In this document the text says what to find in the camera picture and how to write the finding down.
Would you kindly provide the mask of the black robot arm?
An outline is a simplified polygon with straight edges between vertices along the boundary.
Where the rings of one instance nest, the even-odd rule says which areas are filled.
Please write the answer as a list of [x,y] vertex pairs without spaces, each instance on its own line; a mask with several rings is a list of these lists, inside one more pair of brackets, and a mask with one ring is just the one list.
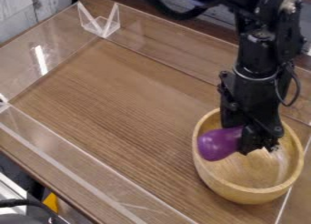
[[224,128],[239,128],[236,151],[274,150],[284,136],[279,108],[291,85],[302,84],[294,58],[303,53],[300,15],[303,0],[188,0],[194,8],[177,12],[161,0],[145,2],[167,17],[187,20],[216,5],[227,6],[236,21],[239,39],[234,68],[219,74],[220,114]]

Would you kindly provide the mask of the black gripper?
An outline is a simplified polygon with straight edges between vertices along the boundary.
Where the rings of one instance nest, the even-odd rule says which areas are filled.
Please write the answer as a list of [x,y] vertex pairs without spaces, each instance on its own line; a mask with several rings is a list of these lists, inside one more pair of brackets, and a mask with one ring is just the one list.
[[276,66],[255,73],[235,65],[220,73],[220,114],[224,128],[242,127],[238,152],[247,156],[258,149],[272,152],[284,136],[279,106],[286,102],[292,80],[292,65]]

